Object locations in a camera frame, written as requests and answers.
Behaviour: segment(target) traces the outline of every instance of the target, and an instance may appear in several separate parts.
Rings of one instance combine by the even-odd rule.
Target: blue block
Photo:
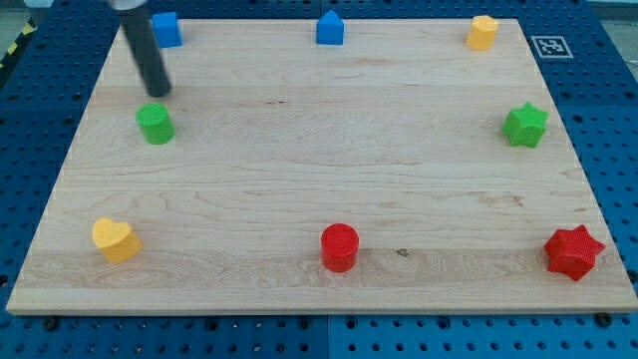
[[[317,44],[343,45],[343,20],[334,10],[317,21]]]
[[[177,14],[174,12],[153,15],[153,31],[156,33],[160,48],[181,46],[181,35],[177,26]]]

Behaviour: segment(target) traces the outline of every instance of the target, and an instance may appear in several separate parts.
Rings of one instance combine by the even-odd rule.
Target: green block
[[[174,135],[170,116],[162,104],[150,103],[142,106],[136,114],[136,119],[149,144],[165,144]]]
[[[545,133],[547,117],[547,111],[539,110],[531,103],[526,103],[520,109],[511,110],[502,126],[502,131],[509,139],[509,145],[536,148]]]

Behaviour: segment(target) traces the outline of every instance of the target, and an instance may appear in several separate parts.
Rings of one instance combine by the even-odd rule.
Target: yellow and black striped tape
[[[9,46],[7,53],[0,60],[0,89],[9,81],[11,73],[18,65],[18,60],[27,49],[27,45],[31,42],[36,31],[36,25],[33,19],[29,20],[18,35],[16,41]]]

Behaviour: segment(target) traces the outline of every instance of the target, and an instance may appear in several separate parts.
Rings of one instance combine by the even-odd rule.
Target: heart-shaped block
[[[142,249],[142,242],[126,222],[102,217],[93,224],[93,242],[110,263],[121,263]]]

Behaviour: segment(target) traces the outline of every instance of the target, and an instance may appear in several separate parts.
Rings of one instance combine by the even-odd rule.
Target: wooden board
[[[18,315],[575,313],[637,306],[618,252],[513,20],[492,50],[469,20],[182,21],[162,50],[176,126],[163,146],[134,120],[145,95],[122,34],[42,217],[8,310]],[[500,131],[549,110],[536,150]],[[100,216],[144,242],[107,264]],[[356,266],[320,260],[333,222]],[[545,268],[557,228],[607,245],[580,282]]]

